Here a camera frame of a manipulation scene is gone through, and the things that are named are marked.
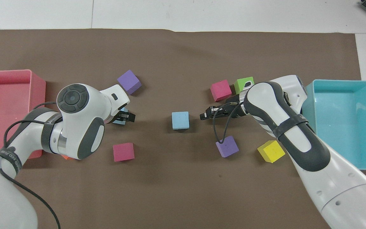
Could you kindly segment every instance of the pink cube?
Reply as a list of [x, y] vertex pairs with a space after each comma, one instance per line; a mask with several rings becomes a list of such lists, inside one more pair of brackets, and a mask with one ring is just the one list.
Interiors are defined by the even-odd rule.
[[223, 80], [211, 85], [211, 93], [213, 94], [214, 101], [225, 100], [232, 95], [231, 88], [227, 80]]
[[124, 143], [112, 146], [114, 151], [114, 161], [125, 161], [135, 158], [133, 143]]

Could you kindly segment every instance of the yellow cube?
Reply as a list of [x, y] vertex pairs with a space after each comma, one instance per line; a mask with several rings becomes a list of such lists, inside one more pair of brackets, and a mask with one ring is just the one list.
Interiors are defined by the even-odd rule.
[[266, 162], [273, 163], [283, 155], [285, 152], [276, 140], [267, 141], [264, 145], [258, 147], [258, 151]]

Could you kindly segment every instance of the black cable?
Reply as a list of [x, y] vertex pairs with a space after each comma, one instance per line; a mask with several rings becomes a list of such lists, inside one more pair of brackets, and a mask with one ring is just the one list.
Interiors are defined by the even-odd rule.
[[57, 103], [56, 103], [56, 102], [46, 102], [46, 103], [41, 103], [41, 104], [39, 104], [39, 105], [35, 106], [32, 110], [34, 110], [34, 109], [36, 109], [36, 108], [38, 108], [38, 107], [40, 107], [40, 106], [48, 105], [48, 104], [57, 104]]
[[3, 170], [2, 168], [0, 168], [0, 173], [3, 177], [5, 177], [7, 180], [11, 181], [12, 183], [16, 184], [17, 186], [21, 187], [23, 190], [29, 192], [30, 194], [32, 194], [34, 197], [38, 198], [40, 201], [42, 201], [43, 204], [45, 204], [45, 206], [49, 209], [49, 211], [52, 213], [53, 217], [56, 220], [57, 223], [57, 228], [60, 229], [60, 222], [58, 221], [57, 215], [55, 213], [55, 211], [52, 209], [52, 207], [42, 198], [40, 197], [38, 194], [36, 194], [34, 191], [30, 190], [29, 188], [27, 188], [25, 185], [19, 183], [18, 181], [15, 181], [13, 178], [11, 178], [10, 176], [8, 176]]
[[[4, 133], [4, 148], [8, 148], [8, 143], [6, 141], [7, 135], [9, 133], [9, 131], [12, 129], [12, 127], [14, 127], [15, 125], [19, 124], [19, 123], [39, 123], [39, 124], [45, 124], [45, 122], [42, 121], [37, 121], [37, 120], [20, 120], [17, 122], [12, 123], [12, 125], [10, 125], [5, 133]], [[0, 173], [1, 175], [3, 175], [7, 180], [11, 181], [12, 183], [16, 184], [17, 186], [21, 187], [23, 190], [29, 192], [30, 194], [32, 194], [34, 197], [38, 198], [43, 204], [45, 204], [45, 206], [50, 210], [50, 212], [52, 213], [53, 217], [56, 220], [57, 223], [57, 227], [58, 229], [60, 229], [60, 222], [58, 221], [57, 215], [55, 213], [55, 211], [52, 209], [52, 207], [49, 206], [49, 204], [42, 198], [40, 197], [38, 194], [36, 194], [34, 191], [30, 190], [29, 188], [27, 188], [25, 185], [19, 183], [18, 181], [15, 181], [13, 178], [11, 178], [10, 176], [8, 176], [3, 170], [2, 168], [0, 168]]]
[[16, 121], [14, 122], [12, 125], [10, 125], [8, 127], [8, 129], [6, 129], [5, 133], [4, 133], [4, 148], [8, 148], [8, 143], [6, 141], [6, 137], [8, 136], [8, 132], [12, 129], [12, 127], [14, 127], [15, 125], [19, 124], [19, 123], [39, 123], [39, 124], [45, 124], [45, 122], [41, 122], [41, 121], [37, 121], [37, 120], [20, 120], [20, 121]]
[[231, 103], [226, 103], [226, 104], [224, 104], [224, 105], [220, 106], [220, 107], [217, 109], [217, 111], [214, 113], [214, 116], [213, 116], [213, 129], [214, 129], [214, 135], [215, 135], [215, 139], [217, 139], [217, 142], [218, 142], [218, 143], [220, 143], [220, 144], [224, 143], [224, 140], [225, 140], [225, 134], [227, 133], [228, 124], [230, 123], [230, 120], [231, 120], [231, 115], [232, 115], [232, 114], [233, 114], [233, 113], [238, 109], [238, 107], [240, 107], [240, 106], [243, 104], [243, 102], [242, 102], [242, 103], [238, 103], [238, 104], [237, 104], [237, 106], [235, 106], [235, 108], [231, 111], [231, 113], [230, 113], [230, 115], [229, 115], [229, 117], [228, 117], [228, 119], [227, 119], [227, 123], [225, 124], [224, 135], [222, 136], [222, 141], [220, 142], [220, 139], [218, 138], [217, 132], [216, 132], [216, 130], [215, 130], [215, 115], [217, 114], [217, 112], [218, 112], [220, 109], [222, 109], [223, 107], [227, 106], [228, 104], [231, 104]]

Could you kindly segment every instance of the white robotic arm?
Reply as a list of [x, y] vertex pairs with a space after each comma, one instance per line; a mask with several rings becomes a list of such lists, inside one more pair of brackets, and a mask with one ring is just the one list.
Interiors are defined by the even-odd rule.
[[[102, 91], [85, 84], [63, 88], [57, 97], [61, 113], [48, 108], [32, 110], [0, 150], [0, 168], [15, 178], [29, 155], [38, 149], [86, 158], [100, 145], [104, 124], [114, 119], [135, 120], [134, 114], [120, 111], [129, 102], [119, 85]], [[2, 213], [0, 228], [37, 228], [34, 208], [0, 172], [0, 216]]]
[[333, 229], [366, 229], [366, 176], [317, 137], [300, 114], [306, 100], [296, 75], [248, 86], [227, 99], [241, 104], [230, 113], [210, 107], [201, 119], [251, 115], [288, 151], [309, 196]]

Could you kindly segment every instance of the light blue bin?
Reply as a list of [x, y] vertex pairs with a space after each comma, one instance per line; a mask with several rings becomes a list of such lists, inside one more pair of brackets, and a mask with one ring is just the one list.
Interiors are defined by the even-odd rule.
[[303, 115], [317, 135], [360, 170], [366, 170], [366, 81], [314, 80]]

